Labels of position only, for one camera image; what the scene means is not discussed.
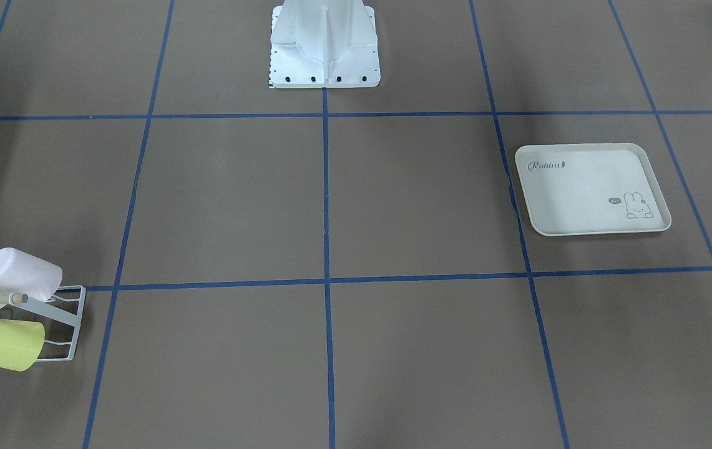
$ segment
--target white tray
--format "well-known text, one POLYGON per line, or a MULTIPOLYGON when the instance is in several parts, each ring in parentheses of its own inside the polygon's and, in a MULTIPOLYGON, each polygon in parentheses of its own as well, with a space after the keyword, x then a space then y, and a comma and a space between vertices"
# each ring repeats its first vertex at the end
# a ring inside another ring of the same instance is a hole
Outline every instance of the white tray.
POLYGON ((544 236, 651 233, 672 225, 638 145, 527 145, 515 161, 530 224, 544 236))

